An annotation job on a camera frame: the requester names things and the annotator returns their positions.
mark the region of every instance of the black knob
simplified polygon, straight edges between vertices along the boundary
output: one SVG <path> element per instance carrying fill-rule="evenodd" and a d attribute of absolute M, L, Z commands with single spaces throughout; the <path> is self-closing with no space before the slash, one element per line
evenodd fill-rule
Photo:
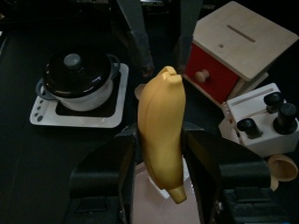
<path fill-rule="evenodd" d="M 293 103 L 285 103 L 278 110 L 278 118 L 274 121 L 274 129 L 281 135 L 290 135 L 297 131 L 298 123 L 297 107 Z"/>
<path fill-rule="evenodd" d="M 253 118 L 246 118 L 238 122 L 238 129 L 246 131 L 247 137 L 254 139 L 262 137 L 262 131 Z"/>
<path fill-rule="evenodd" d="M 281 105 L 285 103 L 285 97 L 281 92 L 274 92 L 265 97 L 266 110 L 270 114 L 274 114 Z"/>
<path fill-rule="evenodd" d="M 71 71 L 77 71 L 82 69 L 82 59 L 77 53 L 69 54 L 65 58 L 63 63 Z"/>

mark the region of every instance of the banana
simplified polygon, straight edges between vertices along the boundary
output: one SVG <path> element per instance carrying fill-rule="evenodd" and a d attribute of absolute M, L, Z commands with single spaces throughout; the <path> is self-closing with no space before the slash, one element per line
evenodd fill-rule
<path fill-rule="evenodd" d="M 145 86 L 138 105 L 138 129 L 149 175 L 177 204 L 187 199 L 182 154 L 185 106 L 183 77 L 166 66 Z"/>

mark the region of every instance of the black table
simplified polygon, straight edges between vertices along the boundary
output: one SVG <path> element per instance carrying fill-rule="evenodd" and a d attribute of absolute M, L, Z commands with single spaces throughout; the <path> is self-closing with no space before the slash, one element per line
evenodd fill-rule
<path fill-rule="evenodd" d="M 174 63 L 162 20 L 147 26 L 155 69 Z M 149 82 L 134 68 L 127 49 L 110 29 L 94 24 L 53 24 L 5 31 L 0 55 L 0 223 L 57 224 L 70 201 L 70 177 L 81 160 L 115 134 L 137 122 L 135 88 Z M 63 47 L 74 44 L 99 46 L 130 67 L 123 122 L 114 129 L 38 126 L 30 122 L 37 99 L 35 84 L 46 63 Z M 259 86 L 275 82 L 285 98 L 299 108 L 299 44 L 279 57 Z M 221 108 L 186 81 L 185 121 L 219 135 Z M 299 164 L 298 150 L 290 157 Z M 299 180 L 281 183 L 275 199 L 294 223 L 299 223 Z"/>

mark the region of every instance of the black lid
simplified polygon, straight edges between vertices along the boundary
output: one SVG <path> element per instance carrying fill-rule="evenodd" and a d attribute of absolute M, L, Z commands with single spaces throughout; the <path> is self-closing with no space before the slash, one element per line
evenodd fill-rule
<path fill-rule="evenodd" d="M 51 58 L 43 75 L 43 85 L 62 98 L 79 98 L 105 85 L 110 73 L 109 56 L 97 47 L 77 46 Z"/>

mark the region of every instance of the red panel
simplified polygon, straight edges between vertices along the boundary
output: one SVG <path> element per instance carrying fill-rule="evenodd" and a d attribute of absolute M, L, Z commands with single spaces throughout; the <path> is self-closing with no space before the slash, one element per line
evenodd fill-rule
<path fill-rule="evenodd" d="M 205 83 L 194 79 L 197 72 L 209 70 L 210 78 Z M 223 66 L 195 44 L 191 47 L 191 58 L 186 67 L 186 75 L 209 93 L 213 99 L 223 103 L 234 89 L 239 76 Z"/>

